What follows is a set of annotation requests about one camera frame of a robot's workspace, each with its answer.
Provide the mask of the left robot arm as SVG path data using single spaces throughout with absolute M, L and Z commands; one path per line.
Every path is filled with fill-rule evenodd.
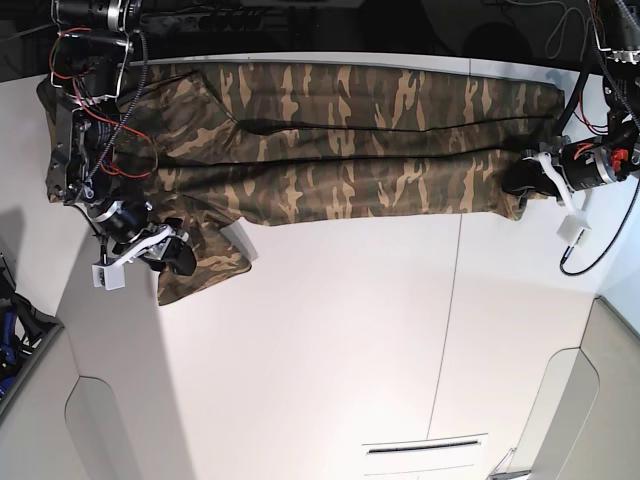
M 509 220 L 531 199 L 566 207 L 563 231 L 585 232 L 574 194 L 639 170 L 637 31 L 619 2 L 593 8 L 593 60 L 609 116 L 582 141 L 563 134 L 582 99 L 548 83 L 400 67 L 307 62 L 156 65 L 138 111 L 156 144 L 143 184 L 158 214 L 185 222 L 196 271 L 189 288 L 251 264 L 221 231 L 244 219 L 283 226 L 325 220 L 491 213 Z

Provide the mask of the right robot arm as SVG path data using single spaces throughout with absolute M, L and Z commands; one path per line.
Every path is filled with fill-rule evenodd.
M 139 1 L 53 1 L 58 36 L 48 57 L 55 106 L 55 145 L 47 190 L 81 213 L 100 243 L 92 267 L 94 284 L 106 290 L 125 284 L 124 268 L 136 260 L 152 270 L 190 276 L 196 268 L 181 220 L 155 222 L 153 206 L 130 190 L 128 173 L 114 160 L 118 136 L 146 134 L 128 125 L 132 112 L 117 105 L 134 47 L 147 45 Z

